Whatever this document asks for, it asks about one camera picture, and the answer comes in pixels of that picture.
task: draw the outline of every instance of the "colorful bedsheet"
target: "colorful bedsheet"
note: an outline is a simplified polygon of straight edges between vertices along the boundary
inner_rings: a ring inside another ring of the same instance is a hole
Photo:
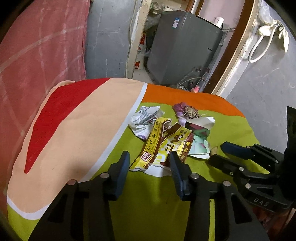
[[[144,142],[128,128],[141,106],[160,105],[164,117],[177,122],[172,105],[186,102],[200,114],[215,118],[208,141],[241,146],[258,143],[243,114],[221,97],[189,93],[124,78],[64,81],[42,103],[25,137],[8,185],[9,222],[27,240],[38,219],[70,179],[86,181],[107,171],[127,150],[131,162]],[[231,177],[187,157],[193,172],[207,180]],[[246,161],[250,171],[266,172]],[[120,240],[176,240],[184,238],[189,202],[176,195],[172,177],[129,172],[122,196],[110,202],[115,238]]]

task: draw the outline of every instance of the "white cable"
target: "white cable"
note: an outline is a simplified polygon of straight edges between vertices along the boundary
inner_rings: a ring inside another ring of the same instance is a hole
[[[268,44],[267,44],[265,50],[263,51],[263,53],[260,54],[257,58],[255,58],[255,59],[251,59],[252,56],[253,56],[253,53],[254,53],[255,50],[256,50],[256,48],[258,47],[258,45],[261,43],[262,39],[264,38],[264,36],[261,35],[261,37],[259,38],[259,40],[257,41],[257,43],[254,45],[254,47],[252,48],[252,50],[251,50],[251,52],[250,52],[250,54],[249,54],[248,60],[249,60],[250,63],[255,63],[256,61],[258,61],[259,59],[261,59],[262,56],[266,53],[266,51],[268,50],[268,48],[269,48],[269,46],[270,46],[270,44],[271,44],[271,41],[272,41],[272,38],[273,38],[273,36],[274,36],[274,33],[275,33],[276,29],[277,29],[277,26],[274,26],[273,29],[272,29],[272,32],[271,32],[271,34],[270,34]]]
[[[229,31],[229,30],[235,30],[235,28],[236,27],[234,27],[234,28],[222,28],[221,30],[223,30],[223,31]]]

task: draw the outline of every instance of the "yellow snack wrapper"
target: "yellow snack wrapper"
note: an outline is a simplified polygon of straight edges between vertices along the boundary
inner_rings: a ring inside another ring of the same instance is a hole
[[[156,119],[142,152],[130,166],[131,171],[145,171],[151,165],[170,170],[167,157],[172,151],[177,151],[180,160],[185,161],[192,145],[193,133],[179,123],[169,128],[171,121],[164,117]]]

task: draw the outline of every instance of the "white stripe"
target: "white stripe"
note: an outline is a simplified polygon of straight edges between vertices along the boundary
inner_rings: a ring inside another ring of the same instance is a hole
[[[5,84],[3,82],[3,79],[2,79],[2,75],[0,74],[0,96],[2,98],[2,101],[4,103],[4,105],[6,105],[7,107],[7,111],[11,117],[11,119],[13,120],[15,126],[17,127],[20,135],[24,135],[23,131],[22,131],[22,125],[21,123],[19,122],[19,120],[17,119],[16,115],[15,115],[15,112],[12,108],[12,105],[9,101],[9,98],[8,98],[8,95],[7,95],[7,92],[6,92],[6,88],[5,88]]]
[[[77,43],[79,43],[79,34],[77,35]],[[79,45],[77,45],[77,54],[79,54]],[[79,80],[81,80],[79,59],[77,59],[77,66],[78,66]]]
[[[126,116],[123,123],[119,127],[117,133],[115,134],[115,136],[113,137],[113,139],[111,140],[109,145],[106,147],[106,149],[104,150],[104,152],[102,153],[100,158],[97,160],[97,162],[92,166],[92,168],[88,171],[88,173],[82,179],[79,180],[79,182],[85,182],[85,181],[90,180],[93,177],[93,175],[95,175],[95,173],[104,164],[104,162],[106,161],[106,159],[108,158],[108,156],[110,155],[110,153],[112,152],[114,147],[116,146],[117,142],[121,138],[123,132],[126,130],[131,117],[135,114],[137,108],[139,107],[139,105],[144,97],[144,94],[146,92],[147,85],[148,85],[147,83],[143,84],[142,90],[141,90],[136,102],[134,103],[134,105],[130,109],[128,115]]]
[[[67,24],[66,24],[67,21],[66,21],[66,19],[67,19],[68,12],[69,12],[69,4],[70,4],[70,0],[68,0],[68,2],[67,2],[67,8],[66,8],[66,11],[65,11],[64,24],[63,24],[63,29],[64,30],[66,30],[66,28],[67,28]],[[64,63],[65,63],[65,66],[68,66],[67,51],[66,51],[67,42],[66,42],[66,35],[65,34],[64,34],[64,38],[63,39],[64,39],[64,48],[63,48]]]
[[[68,69],[72,66],[72,64],[74,64],[76,62],[76,60],[78,60],[80,57],[82,57],[81,55],[78,55],[75,59],[73,59],[70,64],[67,66],[67,68],[65,68],[62,72],[60,72],[52,81],[52,85],[60,78],[62,77],[66,72],[68,72]]]
[[[140,92],[136,102],[134,103],[134,105],[130,109],[130,111],[127,114],[126,118],[124,119],[123,123],[119,127],[117,133],[115,134],[115,136],[113,137],[113,139],[111,140],[109,145],[106,147],[105,151],[102,153],[100,158],[96,161],[96,163],[92,166],[92,168],[88,171],[88,173],[79,182],[85,182],[85,181],[90,180],[93,177],[93,175],[104,164],[104,162],[106,161],[106,159],[108,158],[108,156],[110,155],[110,153],[112,152],[112,150],[114,149],[116,144],[118,143],[119,139],[121,138],[126,127],[128,126],[128,123],[129,123],[131,117],[133,116],[133,114],[136,112],[138,106],[140,105],[140,103],[144,97],[144,94],[146,92],[147,85],[148,85],[147,83],[143,84],[143,87],[141,89],[141,92]],[[19,210],[18,207],[12,202],[12,200],[8,196],[7,196],[7,203],[19,215],[21,215],[23,218],[29,219],[29,220],[40,219],[42,217],[42,215],[45,213],[46,209],[49,207],[49,205],[47,205],[34,213],[26,213],[26,212]]]
[[[62,34],[65,34],[65,33],[70,33],[72,31],[75,31],[77,29],[81,29],[81,28],[85,28],[85,25],[81,25],[81,26],[78,26],[78,27],[75,27],[75,28],[69,28],[69,29],[66,29],[66,30],[62,30],[60,32],[56,32],[54,34],[50,34],[50,35],[47,35],[45,36],[44,38],[28,45],[27,47],[23,48],[22,50],[18,51],[16,54],[14,54],[13,56],[11,56],[8,60],[6,60],[5,62],[3,62],[1,65],[0,65],[0,73],[2,73],[10,64],[12,64],[14,61],[16,61],[21,55],[27,53],[28,51],[30,51],[31,49],[35,48],[36,46],[50,40],[50,39],[53,39],[59,35],[62,35]]]
[[[45,6],[45,4],[46,4],[46,0],[43,0],[42,5]],[[44,9],[45,9],[45,7],[42,8],[41,12],[40,12],[40,20],[39,20],[39,25],[40,25],[39,26],[39,38],[40,39],[41,39],[41,36],[42,36],[41,33],[42,33],[42,22],[43,22],[43,17],[44,17],[44,14],[43,14]],[[46,94],[48,94],[48,91],[47,91],[48,87],[47,87],[47,84],[46,84],[45,68],[44,68],[44,61],[43,61],[43,53],[42,53],[42,45],[41,44],[39,45],[38,50],[39,50],[40,64],[41,64],[42,75],[43,75],[43,80],[44,80],[44,89],[45,89]]]
[[[19,215],[21,215],[25,219],[29,220],[37,220],[42,217],[42,215],[45,213],[46,209],[49,207],[49,204],[43,207],[42,209],[39,209],[37,212],[34,213],[26,213],[18,209],[18,207],[12,202],[12,200],[7,196],[7,204],[16,211]]]

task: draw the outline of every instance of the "gray wall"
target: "gray wall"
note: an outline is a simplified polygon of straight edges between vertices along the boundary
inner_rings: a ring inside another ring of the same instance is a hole
[[[281,20],[273,9],[270,15]],[[275,34],[265,55],[248,64],[227,97],[246,116],[261,145],[280,152],[287,146],[287,105],[296,108],[296,41],[288,32],[288,52],[285,53],[283,40]],[[262,53],[267,42],[268,37],[263,39],[254,56]]]
[[[94,0],[87,22],[85,67],[88,79],[124,77],[129,28],[140,0]]]

